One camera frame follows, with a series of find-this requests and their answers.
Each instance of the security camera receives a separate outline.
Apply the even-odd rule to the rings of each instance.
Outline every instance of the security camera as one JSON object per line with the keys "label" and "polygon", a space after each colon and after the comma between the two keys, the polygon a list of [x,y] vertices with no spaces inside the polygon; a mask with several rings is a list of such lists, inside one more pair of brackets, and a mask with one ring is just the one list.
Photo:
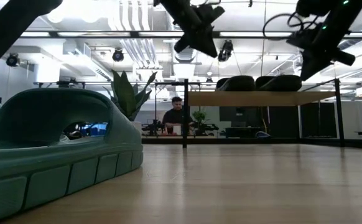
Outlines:
{"label": "security camera", "polygon": [[6,60],[6,64],[10,67],[18,67],[21,64],[17,53],[10,53]]}
{"label": "security camera", "polygon": [[223,47],[218,53],[218,61],[219,62],[226,62],[232,55],[233,51],[233,44],[232,40],[225,40]]}
{"label": "security camera", "polygon": [[115,62],[121,62],[123,61],[124,59],[124,55],[123,55],[123,49],[115,49],[114,50],[114,53],[112,55],[112,59],[115,61]]}

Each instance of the computer monitor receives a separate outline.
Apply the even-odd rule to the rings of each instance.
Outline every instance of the computer monitor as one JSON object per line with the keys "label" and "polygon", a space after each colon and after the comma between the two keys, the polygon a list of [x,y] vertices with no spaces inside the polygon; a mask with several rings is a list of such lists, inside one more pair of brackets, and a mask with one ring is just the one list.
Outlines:
{"label": "computer monitor", "polygon": [[231,121],[233,125],[241,127],[261,126],[261,115],[258,107],[220,107],[220,121]]}

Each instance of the small plant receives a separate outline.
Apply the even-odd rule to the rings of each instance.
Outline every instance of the small plant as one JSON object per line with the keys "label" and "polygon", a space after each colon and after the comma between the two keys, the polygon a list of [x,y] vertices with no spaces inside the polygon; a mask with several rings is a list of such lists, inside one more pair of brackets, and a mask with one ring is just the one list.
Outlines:
{"label": "small plant", "polygon": [[111,87],[113,95],[107,88],[103,88],[109,93],[111,101],[119,108],[120,112],[122,112],[128,120],[134,121],[141,106],[149,99],[152,90],[146,93],[146,88],[155,81],[157,72],[154,72],[149,77],[144,89],[140,92],[138,92],[138,84],[134,86],[131,85],[125,71],[123,71],[121,76],[115,71],[112,72],[113,82],[111,82]]}
{"label": "small plant", "polygon": [[192,113],[192,116],[195,118],[196,121],[198,121],[199,124],[202,124],[204,120],[206,120],[206,112],[204,111],[194,111]]}

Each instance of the desk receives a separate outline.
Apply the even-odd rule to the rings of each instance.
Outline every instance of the desk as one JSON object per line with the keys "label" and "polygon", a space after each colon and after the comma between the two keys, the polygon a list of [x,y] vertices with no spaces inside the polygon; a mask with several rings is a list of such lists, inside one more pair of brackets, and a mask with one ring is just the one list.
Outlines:
{"label": "desk", "polygon": [[[327,83],[334,83],[336,91],[309,91]],[[297,92],[271,92],[271,91],[214,91],[214,92],[197,92],[188,91],[188,79],[184,80],[184,110],[183,126],[184,133],[188,133],[189,106],[301,106],[313,101],[320,101],[327,98],[336,98],[337,124],[340,139],[340,147],[345,146],[343,117],[341,114],[341,96],[340,80],[333,79]],[[299,107],[299,135],[298,142],[301,139],[302,126]],[[183,137],[183,148],[187,147],[188,137]]]}

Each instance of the potted plant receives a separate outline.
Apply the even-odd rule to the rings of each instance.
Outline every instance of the potted plant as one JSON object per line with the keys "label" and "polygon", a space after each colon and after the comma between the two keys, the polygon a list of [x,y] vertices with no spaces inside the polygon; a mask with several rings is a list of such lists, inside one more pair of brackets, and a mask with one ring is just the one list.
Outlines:
{"label": "potted plant", "polygon": [[138,92],[138,84],[134,86],[131,85],[127,78],[125,71],[121,75],[117,72],[113,72],[113,82],[111,82],[111,87],[113,95],[110,90],[103,87],[111,97],[111,101],[119,108],[120,112],[127,117],[128,120],[133,122],[135,127],[141,130],[141,123],[134,122],[137,117],[141,106],[149,99],[149,95],[152,90],[146,92],[146,88],[155,81],[156,73],[154,72],[148,79],[145,87]]}
{"label": "potted plant", "polygon": [[198,124],[198,130],[195,131],[197,136],[202,136],[205,134],[205,130],[203,129],[203,122],[206,120],[206,112],[198,110],[192,113],[193,118],[195,118],[196,123]]}

